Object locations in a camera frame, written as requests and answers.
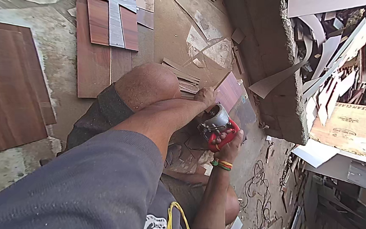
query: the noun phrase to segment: colorful thread bracelet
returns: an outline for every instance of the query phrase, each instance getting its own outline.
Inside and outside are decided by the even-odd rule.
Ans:
[[[224,169],[226,171],[231,171],[231,169],[232,169],[232,164],[231,163],[228,163],[226,161],[219,161],[218,159],[210,162],[210,164],[212,166],[220,167],[221,169]]]

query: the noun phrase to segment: red handle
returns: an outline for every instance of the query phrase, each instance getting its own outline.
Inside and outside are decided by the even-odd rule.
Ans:
[[[232,130],[231,133],[227,134],[227,136],[221,140],[220,143],[218,144],[213,144],[212,142],[217,138],[217,135],[216,133],[211,133],[211,137],[209,139],[209,145],[208,145],[208,148],[211,152],[213,153],[216,153],[218,151],[220,151],[220,149],[227,143],[231,142],[235,136],[236,136],[236,133],[240,130],[240,128],[238,127],[238,125],[232,121],[231,118],[229,118],[229,122],[231,123],[232,127],[234,129],[231,129],[231,128],[226,128],[223,132],[226,132],[227,130]]]

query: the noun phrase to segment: power tool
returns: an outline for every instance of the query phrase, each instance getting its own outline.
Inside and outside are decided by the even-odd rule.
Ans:
[[[214,153],[220,151],[225,144],[231,142],[235,138],[236,132],[240,130],[219,102],[210,112],[205,112],[201,119],[202,123],[197,128],[208,141],[208,149]],[[212,143],[217,136],[220,136],[221,133],[226,133],[227,130],[231,130],[231,132],[220,143]]]

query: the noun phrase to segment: yellow cord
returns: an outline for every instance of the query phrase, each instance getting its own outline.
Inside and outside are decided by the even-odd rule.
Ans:
[[[172,229],[172,209],[173,209],[173,207],[176,207],[180,211],[180,213],[182,214],[183,220],[186,223],[186,229],[190,229],[189,224],[187,223],[186,216],[184,215],[183,209],[180,206],[180,204],[177,203],[176,201],[173,201],[170,204],[170,207],[169,207],[169,210],[168,210],[168,228],[167,229]]]
[[[226,161],[218,161],[218,163],[221,163],[221,164],[224,164],[224,165],[228,165],[228,166],[231,166],[231,167],[232,167],[232,165],[233,165],[233,164],[228,163],[228,162],[226,162]]]

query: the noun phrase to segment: gray sleeve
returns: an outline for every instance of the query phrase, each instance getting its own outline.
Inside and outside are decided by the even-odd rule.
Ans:
[[[162,169],[149,138],[107,131],[1,191],[0,228],[143,228]]]

